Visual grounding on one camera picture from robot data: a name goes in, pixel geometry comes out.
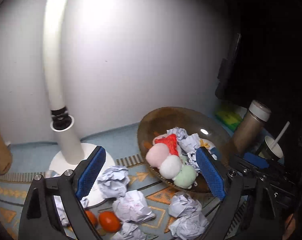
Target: straw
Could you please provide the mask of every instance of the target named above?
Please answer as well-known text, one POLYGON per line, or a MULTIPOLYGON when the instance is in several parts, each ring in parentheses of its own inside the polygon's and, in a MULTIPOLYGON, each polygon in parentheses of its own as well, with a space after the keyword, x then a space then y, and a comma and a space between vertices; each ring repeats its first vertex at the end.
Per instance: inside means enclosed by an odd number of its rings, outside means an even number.
POLYGON ((278 135, 278 137, 270 145, 270 149, 271 150, 274 148, 274 146, 276 146, 276 144, 278 143, 278 140, 281 139, 282 135, 284 134, 284 132, 286 131, 286 129, 289 127, 289 125, 290 125, 290 122, 287 122, 286 125, 283 127, 282 131, 280 132, 280 134, 278 135))

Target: white wall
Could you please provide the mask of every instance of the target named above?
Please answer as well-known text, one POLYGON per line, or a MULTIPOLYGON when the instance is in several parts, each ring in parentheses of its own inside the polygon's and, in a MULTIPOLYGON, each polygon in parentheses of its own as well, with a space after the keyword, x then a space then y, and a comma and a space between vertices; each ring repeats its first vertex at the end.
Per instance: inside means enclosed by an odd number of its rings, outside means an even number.
MULTIPOLYGON (((42 72, 45 0, 0 8, 0 131, 54 140, 42 72)), ((162 106, 210 113, 227 56, 227 20, 198 0, 68 0, 65 101, 80 137, 139 122, 162 106)))

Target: bowl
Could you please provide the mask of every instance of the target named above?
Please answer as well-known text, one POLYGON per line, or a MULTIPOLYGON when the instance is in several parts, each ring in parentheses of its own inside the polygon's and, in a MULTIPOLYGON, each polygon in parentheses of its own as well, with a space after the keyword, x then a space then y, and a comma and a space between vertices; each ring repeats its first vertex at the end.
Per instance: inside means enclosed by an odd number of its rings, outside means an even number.
POLYGON ((191 189, 180 188, 174 185, 173 180, 163 178, 159 170, 151 167, 147 162, 146 154, 152 147, 154 137, 164 134, 167 130, 174 127, 186 129, 188 135, 198 133, 200 138, 214 143, 218 150, 229 141, 229 134, 213 119, 200 112, 182 107, 162 107, 153 110, 143 117, 139 124, 138 144, 141 156, 147 168, 154 176, 179 191, 211 195, 211 191, 202 174, 198 175, 195 180, 196 183, 192 185, 191 189))

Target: screw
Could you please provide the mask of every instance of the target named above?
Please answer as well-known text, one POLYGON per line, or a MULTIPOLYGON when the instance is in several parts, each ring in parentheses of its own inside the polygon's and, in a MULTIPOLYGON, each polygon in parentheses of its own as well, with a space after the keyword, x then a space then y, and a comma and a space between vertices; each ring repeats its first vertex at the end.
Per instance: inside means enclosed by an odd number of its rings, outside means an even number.
POLYGON ((73 170, 66 170, 66 171, 64 172, 64 175, 70 176, 70 175, 72 175, 72 173, 73 173, 73 170))
POLYGON ((34 176, 34 179, 35 179, 35 180, 41 179, 41 174, 37 174, 36 176, 34 176))
POLYGON ((229 170, 228 174, 231 176, 231 177, 235 177, 237 175, 237 172, 234 171, 234 170, 229 170))

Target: red-orange tomato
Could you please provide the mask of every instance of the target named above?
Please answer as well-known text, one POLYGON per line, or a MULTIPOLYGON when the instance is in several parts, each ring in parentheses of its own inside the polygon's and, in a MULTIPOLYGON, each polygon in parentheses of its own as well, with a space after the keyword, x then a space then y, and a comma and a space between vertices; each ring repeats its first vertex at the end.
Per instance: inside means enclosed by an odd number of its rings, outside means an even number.
POLYGON ((120 230, 120 220, 111 211, 102 212, 99 215, 99 223, 104 231, 109 233, 115 233, 120 230))
POLYGON ((94 215, 91 211, 89 211, 89 210, 86 210, 85 212, 86 212, 86 214, 87 214, 89 220, 91 221, 91 223, 92 223, 94 226, 97 226, 98 220, 97 220, 97 218, 95 217, 95 215, 94 215))

